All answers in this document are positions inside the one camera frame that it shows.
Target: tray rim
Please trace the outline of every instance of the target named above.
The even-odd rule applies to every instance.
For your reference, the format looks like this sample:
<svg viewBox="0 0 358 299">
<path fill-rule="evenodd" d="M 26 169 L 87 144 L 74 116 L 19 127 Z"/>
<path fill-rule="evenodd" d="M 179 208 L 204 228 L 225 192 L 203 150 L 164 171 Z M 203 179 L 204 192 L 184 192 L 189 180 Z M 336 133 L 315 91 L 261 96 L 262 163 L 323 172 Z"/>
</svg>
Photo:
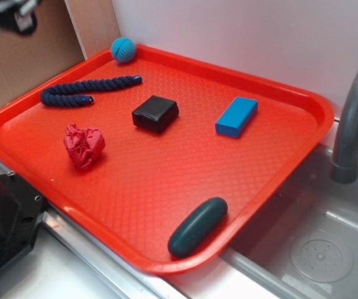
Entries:
<svg viewBox="0 0 358 299">
<path fill-rule="evenodd" d="M 136 249 L 128 249 L 126 242 L 124 242 L 122 238 L 114 233 L 111 233 L 90 217 L 84 216 L 80 212 L 80 208 L 75 206 L 73 202 L 69 202 L 70 206 L 68 209 L 64 202 L 69 201 L 69 199 L 65 198 L 65 196 L 57 190 L 47 188 L 42 180 L 37 178 L 30 169 L 28 169 L 25 165 L 14 161 L 14 159 L 8 156 L 2 149 L 0 149 L 0 162 L 5 164 L 8 168 L 15 170 L 20 175 L 25 174 L 25 179 L 43 192 L 46 198 L 64 198 L 62 205 L 57 207 L 58 210 L 64 212 L 64 214 L 89 231 L 92 235 L 92 231 L 96 229 L 97 236 L 95 237 L 134 267 L 157 275 L 166 275 L 169 273 L 185 272 L 215 258 L 235 236 L 233 229 L 237 233 L 244 225 L 246 225 L 247 221 L 258 210 L 258 207 L 262 206 L 269 199 L 274 190 L 276 190 L 277 187 L 286 180 L 286 178 L 296 169 L 304 158 L 306 158 L 306 156 L 314 149 L 321 138 L 329 131 L 334 123 L 334 112 L 329 102 L 324 97 L 316 93 L 243 72 L 219 67 L 206 62 L 200 62 L 199 60 L 177 54 L 171 54 L 169 52 L 147 47 L 145 45 L 137 45 L 137 59 L 151 60 L 154 62 L 155 60 L 153 59 L 155 57 L 163 58 L 158 60 L 158 64 L 160 65 L 181 70 L 186 73 L 189 73 L 188 69 L 190 68 L 190 74 L 192 75 L 213 80 L 232 87 L 238 88 L 244 83 L 252 83 L 253 86 L 250 86 L 250 89 L 256 90 L 257 88 L 260 88 L 264 90 L 264 93 L 253 92 L 249 89 L 247 89 L 247 91 L 262 95 L 275 101 L 284 102 L 289 105 L 302 108 L 309 112 L 317 121 L 317 130 L 314 134 L 310 136 L 310 138 L 293 154 L 289 161 L 272 177 L 267 185 L 265 185 L 264 188 L 249 202 L 249 204 L 231 221 L 231 230 L 223 230 L 222 233 L 220 233 L 216 239 L 212 240 L 203 251 L 188 258 L 173 260 L 172 262 L 157 262 L 150 260 Z M 67 79 L 67 77 L 81 78 L 93 71 L 95 67 L 100 67 L 101 65 L 112 60 L 113 58 L 109 49 L 102 51 L 92 58 L 85 60 L 60 75 L 48 80 L 34 90 L 25 93 L 23 96 L 0 109 L 0 128 L 7 121 L 17 117 L 22 112 L 38 104 L 39 101 L 36 99 L 39 98 L 41 91 L 46 87 L 57 83 L 64 83 L 66 80 L 77 80 L 72 78 Z M 273 98 L 274 94 L 278 93 L 278 90 L 281 94 L 286 95 L 286 99 Z M 304 97 L 306 101 L 300 103 L 299 97 Z"/>
</svg>

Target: sink basin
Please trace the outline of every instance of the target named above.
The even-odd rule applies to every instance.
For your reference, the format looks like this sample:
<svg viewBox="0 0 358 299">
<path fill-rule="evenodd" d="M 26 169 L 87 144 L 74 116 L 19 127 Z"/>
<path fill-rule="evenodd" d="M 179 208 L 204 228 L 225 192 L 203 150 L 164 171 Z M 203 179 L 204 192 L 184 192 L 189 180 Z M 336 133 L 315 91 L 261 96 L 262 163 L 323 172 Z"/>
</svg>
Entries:
<svg viewBox="0 0 358 299">
<path fill-rule="evenodd" d="M 233 239 L 229 263 L 281 298 L 358 298 L 358 180 L 319 145 Z"/>
</svg>

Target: red crumpled object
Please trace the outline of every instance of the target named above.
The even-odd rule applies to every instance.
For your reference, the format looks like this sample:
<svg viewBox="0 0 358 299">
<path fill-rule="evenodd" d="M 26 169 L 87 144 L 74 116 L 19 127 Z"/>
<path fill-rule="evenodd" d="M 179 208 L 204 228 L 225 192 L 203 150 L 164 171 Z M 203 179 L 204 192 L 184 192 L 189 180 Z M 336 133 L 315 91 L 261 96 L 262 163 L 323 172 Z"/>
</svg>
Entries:
<svg viewBox="0 0 358 299">
<path fill-rule="evenodd" d="M 105 148 L 102 132 L 98 128 L 80 129 L 69 125 L 65 129 L 64 144 L 75 168 L 87 169 Z"/>
</svg>

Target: sink drain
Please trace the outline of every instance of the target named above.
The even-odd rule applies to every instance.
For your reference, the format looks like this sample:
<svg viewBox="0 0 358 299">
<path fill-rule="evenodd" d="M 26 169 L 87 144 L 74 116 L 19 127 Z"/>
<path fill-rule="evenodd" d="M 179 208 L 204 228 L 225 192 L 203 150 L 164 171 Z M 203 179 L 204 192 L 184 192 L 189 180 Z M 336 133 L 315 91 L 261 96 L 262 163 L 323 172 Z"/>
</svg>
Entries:
<svg viewBox="0 0 358 299">
<path fill-rule="evenodd" d="M 351 271 L 348 246 L 329 234 L 303 235 L 291 247 L 291 262 L 304 277 L 315 282 L 336 282 Z"/>
</svg>

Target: black machine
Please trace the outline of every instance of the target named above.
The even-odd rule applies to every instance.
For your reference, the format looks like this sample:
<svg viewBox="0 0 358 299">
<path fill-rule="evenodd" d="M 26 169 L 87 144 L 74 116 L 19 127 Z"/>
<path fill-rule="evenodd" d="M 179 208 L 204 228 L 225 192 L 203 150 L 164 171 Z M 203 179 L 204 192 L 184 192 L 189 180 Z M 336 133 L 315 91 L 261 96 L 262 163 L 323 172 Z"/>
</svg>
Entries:
<svg viewBox="0 0 358 299">
<path fill-rule="evenodd" d="M 0 272 L 32 250 L 45 205 L 18 174 L 0 175 Z"/>
<path fill-rule="evenodd" d="M 0 31 L 31 35 L 37 27 L 34 9 L 41 0 L 0 0 Z"/>
</svg>

